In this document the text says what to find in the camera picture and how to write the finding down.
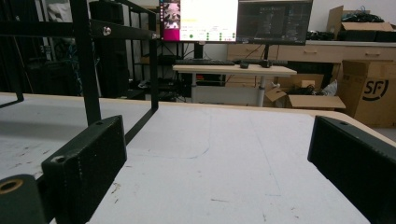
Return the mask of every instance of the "monitor stand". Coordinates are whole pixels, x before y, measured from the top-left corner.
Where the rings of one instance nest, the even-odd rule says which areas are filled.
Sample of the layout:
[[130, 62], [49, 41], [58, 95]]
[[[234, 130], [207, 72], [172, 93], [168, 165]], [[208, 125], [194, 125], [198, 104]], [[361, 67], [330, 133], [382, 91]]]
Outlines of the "monitor stand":
[[270, 45], [266, 44], [264, 47], [264, 60], [268, 60], [268, 51], [270, 51]]
[[204, 58], [204, 45], [194, 43], [194, 59]]

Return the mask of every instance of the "shelf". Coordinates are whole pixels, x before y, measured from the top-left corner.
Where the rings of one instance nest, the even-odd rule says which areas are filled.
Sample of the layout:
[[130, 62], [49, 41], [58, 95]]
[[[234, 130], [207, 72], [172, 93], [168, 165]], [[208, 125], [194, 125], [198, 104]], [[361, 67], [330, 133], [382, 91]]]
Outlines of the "shelf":
[[[94, 57], [92, 51], [93, 38], [107, 39], [135, 39], [149, 41], [150, 57], [150, 79], [151, 79], [151, 109], [138, 123], [146, 123], [150, 116], [158, 109], [158, 78], [157, 78], [157, 36], [156, 36], [156, 14], [146, 8], [140, 7], [126, 0], [116, 0], [115, 2], [126, 5], [132, 12], [146, 13], [148, 15], [148, 30], [134, 28], [131, 26], [117, 25], [106, 21], [89, 19], [87, 0], [70, 0], [72, 8], [73, 22], [23, 22], [23, 21], [0, 21], [0, 36], [46, 36], [46, 37], [73, 37], [76, 40], [76, 47], [79, 55], [79, 70], [81, 73], [82, 89], [88, 125], [95, 123], [102, 118], [99, 104], [99, 90], [97, 86]], [[13, 89], [17, 94], [17, 102], [23, 101], [21, 87], [18, 87], [16, 76], [7, 73], [12, 79]], [[132, 133], [125, 136], [126, 142], [132, 140], [140, 129], [133, 128]]]

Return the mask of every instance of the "white desk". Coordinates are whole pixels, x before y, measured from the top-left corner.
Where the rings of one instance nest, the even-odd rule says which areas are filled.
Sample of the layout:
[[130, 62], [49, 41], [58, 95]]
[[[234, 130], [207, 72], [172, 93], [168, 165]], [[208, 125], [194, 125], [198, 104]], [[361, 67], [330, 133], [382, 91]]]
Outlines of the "white desk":
[[[12, 98], [0, 94], [0, 104]], [[82, 98], [25, 98], [0, 109], [0, 178], [38, 177], [86, 123]], [[128, 130], [149, 102], [101, 99], [101, 108]], [[331, 111], [162, 103], [90, 223], [368, 223], [307, 160], [315, 114], [396, 145]]]
[[[174, 65], [174, 71], [179, 73], [192, 73], [191, 100], [193, 103], [236, 103], [256, 104], [262, 106], [265, 91], [266, 77], [289, 77], [297, 72], [282, 66], [263, 68], [258, 64], [250, 64], [248, 69], [240, 68], [239, 65], [216, 66], [216, 65]], [[212, 86], [197, 86], [197, 74], [240, 75], [247, 77], [260, 77], [259, 89], [254, 88], [226, 88]]]

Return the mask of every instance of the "hole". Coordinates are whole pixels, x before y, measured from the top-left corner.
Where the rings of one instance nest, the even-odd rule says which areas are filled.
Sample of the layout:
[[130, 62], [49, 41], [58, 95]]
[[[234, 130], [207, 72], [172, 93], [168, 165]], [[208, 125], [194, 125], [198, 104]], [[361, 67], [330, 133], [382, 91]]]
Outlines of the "hole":
[[66, 160], [66, 158], [64, 156], [58, 156], [58, 157], [54, 157], [51, 161], [53, 162], [58, 162], [58, 163], [62, 163]]
[[3, 184], [0, 184], [0, 194], [9, 193], [17, 188], [19, 188], [23, 183], [21, 179], [8, 180]]

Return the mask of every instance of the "monitor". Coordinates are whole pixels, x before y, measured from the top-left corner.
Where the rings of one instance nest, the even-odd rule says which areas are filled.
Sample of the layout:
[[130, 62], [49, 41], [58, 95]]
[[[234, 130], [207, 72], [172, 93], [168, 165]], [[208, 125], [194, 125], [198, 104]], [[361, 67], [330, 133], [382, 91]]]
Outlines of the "monitor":
[[239, 0], [236, 41], [305, 45], [313, 0]]
[[169, 42], [236, 41], [238, 0], [160, 0], [160, 35]]

